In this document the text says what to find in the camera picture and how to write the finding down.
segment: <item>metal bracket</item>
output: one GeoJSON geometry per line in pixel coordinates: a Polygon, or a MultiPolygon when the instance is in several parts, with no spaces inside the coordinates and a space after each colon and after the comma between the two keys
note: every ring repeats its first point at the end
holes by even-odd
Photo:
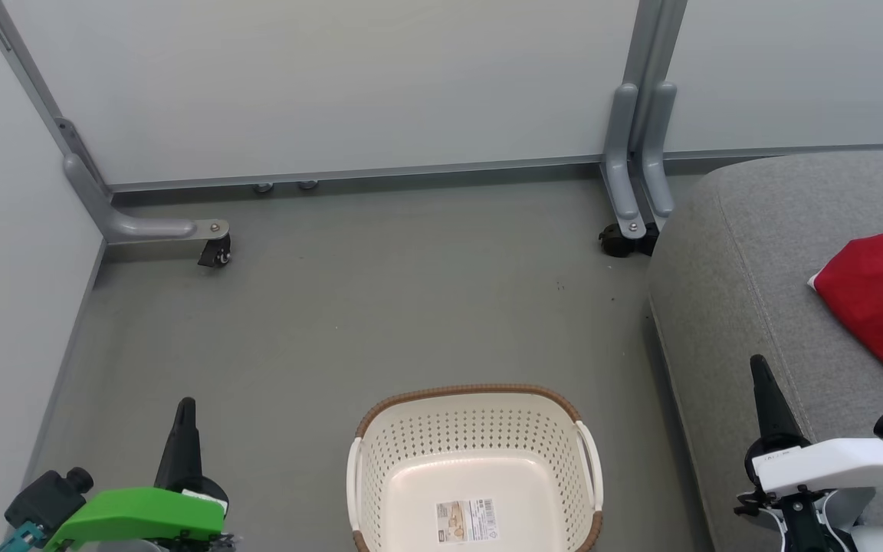
{"type": "Polygon", "coordinates": [[[213,241],[223,240],[230,233],[231,226],[225,220],[138,218],[114,209],[105,195],[104,185],[94,179],[76,153],[64,157],[64,175],[109,245],[213,241]]]}
{"type": "Polygon", "coordinates": [[[97,164],[94,163],[94,158],[92,158],[89,151],[87,151],[87,146],[85,146],[84,141],[80,139],[80,133],[77,132],[77,127],[74,126],[74,122],[66,117],[60,116],[54,117],[53,122],[56,123],[57,129],[60,130],[60,136],[66,141],[67,147],[71,148],[71,153],[76,154],[80,157],[81,161],[84,161],[84,166],[90,171],[90,175],[94,177],[98,184],[101,184],[101,188],[105,195],[108,196],[108,198],[111,198],[111,191],[109,191],[108,186],[105,186],[104,179],[101,178],[101,171],[97,170],[97,164]]]}
{"type": "Polygon", "coordinates": [[[676,84],[668,80],[656,84],[645,119],[642,150],[636,156],[640,174],[645,181],[645,197],[658,230],[663,229],[666,218],[673,212],[673,196],[670,195],[670,185],[666,182],[666,172],[663,169],[663,143],[666,141],[666,129],[669,127],[673,100],[676,97],[676,84]]]}
{"type": "Polygon", "coordinates": [[[629,179],[629,135],[637,98],[638,87],[635,84],[627,83],[616,88],[609,113],[606,150],[599,165],[619,229],[630,240],[638,240],[645,235],[645,224],[642,224],[642,214],[638,212],[629,179]]]}

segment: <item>caster wheel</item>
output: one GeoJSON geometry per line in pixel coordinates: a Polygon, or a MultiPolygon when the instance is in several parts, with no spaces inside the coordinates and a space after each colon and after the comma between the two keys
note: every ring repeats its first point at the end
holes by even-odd
{"type": "Polygon", "coordinates": [[[644,237],[635,242],[635,250],[643,255],[652,256],[652,249],[656,247],[657,238],[659,238],[659,227],[654,222],[647,223],[644,237]]]}
{"type": "Polygon", "coordinates": [[[231,262],[231,235],[224,235],[218,240],[208,240],[203,247],[203,255],[196,262],[200,266],[211,268],[227,266],[231,262]]]}
{"type": "Polygon", "coordinates": [[[606,226],[606,230],[599,234],[599,240],[602,242],[602,252],[608,256],[626,258],[635,251],[635,240],[626,238],[617,224],[606,226]]]}

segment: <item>gray upholstery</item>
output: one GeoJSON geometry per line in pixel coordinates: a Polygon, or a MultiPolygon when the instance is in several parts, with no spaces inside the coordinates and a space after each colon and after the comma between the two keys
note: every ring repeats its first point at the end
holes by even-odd
{"type": "MultiPolygon", "coordinates": [[[[883,153],[750,161],[712,172],[656,245],[649,296],[718,551],[777,551],[735,517],[758,436],[749,357],[762,353],[810,440],[872,436],[883,366],[806,280],[852,238],[883,233],[883,153]]],[[[883,525],[883,490],[865,512],[883,525]]]]}

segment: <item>laundry basket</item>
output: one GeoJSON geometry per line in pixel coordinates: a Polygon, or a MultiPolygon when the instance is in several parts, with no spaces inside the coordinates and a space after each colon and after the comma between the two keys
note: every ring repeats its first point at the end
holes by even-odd
{"type": "Polygon", "coordinates": [[[588,552],[602,530],[602,466],[577,409],[553,391],[428,389],[364,417],[346,502],[360,552],[588,552]]]}

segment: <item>sofa seam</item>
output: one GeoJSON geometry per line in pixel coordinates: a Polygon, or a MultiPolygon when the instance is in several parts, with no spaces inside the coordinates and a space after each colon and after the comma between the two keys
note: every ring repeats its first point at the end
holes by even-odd
{"type": "Polygon", "coordinates": [[[714,523],[711,521],[711,504],[708,503],[707,493],[704,492],[704,485],[701,482],[701,473],[696,469],[696,462],[694,462],[694,458],[696,458],[694,457],[694,440],[691,439],[691,433],[687,430],[687,426],[683,422],[683,417],[680,416],[680,412],[683,412],[681,409],[680,394],[677,392],[676,376],[673,375],[673,370],[670,370],[668,365],[670,360],[666,354],[666,342],[665,339],[663,339],[663,323],[659,320],[659,317],[656,317],[656,310],[652,303],[652,293],[647,291],[645,296],[647,297],[649,311],[651,311],[652,314],[653,325],[655,325],[656,328],[656,338],[659,339],[659,350],[660,353],[662,353],[663,361],[667,363],[665,370],[666,376],[670,380],[670,394],[673,395],[673,403],[677,409],[677,417],[680,422],[680,433],[684,436],[684,441],[686,441],[687,444],[687,454],[690,455],[690,469],[694,474],[694,482],[696,482],[697,485],[698,498],[701,499],[701,510],[704,512],[704,523],[707,525],[707,535],[712,541],[714,541],[715,528],[714,523]]]}
{"type": "Polygon", "coordinates": [[[777,354],[778,359],[782,364],[782,373],[786,378],[787,383],[789,384],[789,391],[792,391],[793,396],[796,398],[796,404],[799,407],[799,417],[802,417],[803,422],[806,424],[806,432],[809,433],[809,440],[816,440],[816,431],[812,428],[812,423],[809,422],[809,416],[806,415],[806,407],[803,405],[803,398],[799,395],[799,389],[796,388],[796,381],[792,375],[792,371],[789,370],[789,364],[786,360],[786,356],[782,353],[782,348],[779,347],[778,341],[775,336],[775,328],[772,325],[772,320],[770,315],[768,314],[768,310],[765,307],[765,300],[763,295],[761,294],[761,290],[758,289],[758,283],[756,279],[754,279],[753,273],[751,273],[749,262],[746,259],[745,254],[742,251],[742,248],[738,244],[738,238],[735,235],[735,230],[732,227],[731,221],[728,219],[728,215],[724,210],[724,202],[721,198],[721,189],[722,184],[719,182],[717,186],[714,187],[714,198],[717,202],[717,210],[721,213],[721,220],[724,222],[724,227],[728,231],[728,238],[731,240],[732,247],[735,249],[735,255],[738,255],[738,259],[740,261],[740,268],[742,268],[742,276],[745,278],[747,289],[754,296],[754,307],[756,307],[756,312],[758,315],[758,322],[760,322],[763,331],[768,336],[768,340],[770,340],[771,347],[773,352],[777,354]]]}

